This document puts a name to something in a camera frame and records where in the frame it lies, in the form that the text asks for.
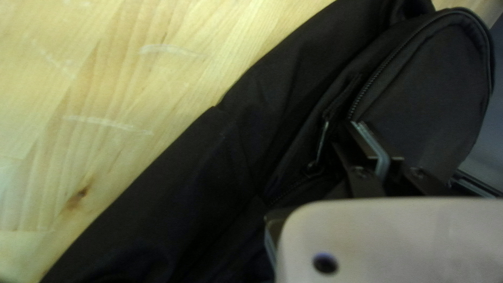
screw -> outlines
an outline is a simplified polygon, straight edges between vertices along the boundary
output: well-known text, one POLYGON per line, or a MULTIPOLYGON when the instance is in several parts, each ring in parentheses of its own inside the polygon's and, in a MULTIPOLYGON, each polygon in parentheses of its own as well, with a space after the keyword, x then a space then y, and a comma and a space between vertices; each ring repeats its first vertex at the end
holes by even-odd
POLYGON ((314 256, 313 265, 321 273, 331 274, 339 269, 336 258, 329 253, 319 253, 314 256))

